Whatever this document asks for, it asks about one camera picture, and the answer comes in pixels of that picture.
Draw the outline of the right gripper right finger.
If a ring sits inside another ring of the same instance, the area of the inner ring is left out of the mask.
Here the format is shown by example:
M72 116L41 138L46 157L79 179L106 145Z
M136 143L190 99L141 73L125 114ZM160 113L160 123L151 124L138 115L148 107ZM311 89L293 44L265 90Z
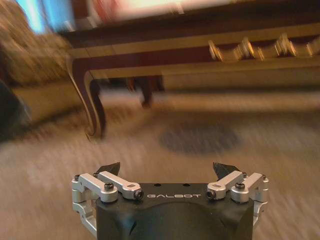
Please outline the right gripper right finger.
M269 179L264 174L247 175L233 165L218 162L213 163L213 170L218 180L207 185L207 198L222 200L230 193L230 198L238 204L253 200L253 226L256 227L268 204Z

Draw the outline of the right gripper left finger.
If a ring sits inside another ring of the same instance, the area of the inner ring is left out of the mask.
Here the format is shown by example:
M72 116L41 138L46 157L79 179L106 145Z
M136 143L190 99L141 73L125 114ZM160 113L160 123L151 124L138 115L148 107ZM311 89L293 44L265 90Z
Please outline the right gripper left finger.
M139 183L118 176L120 167L119 162L103 165L93 174L75 175L71 181L72 209L79 214L82 224L94 237L97 236L97 220L93 200L113 203L119 195L127 200L143 199L143 189Z

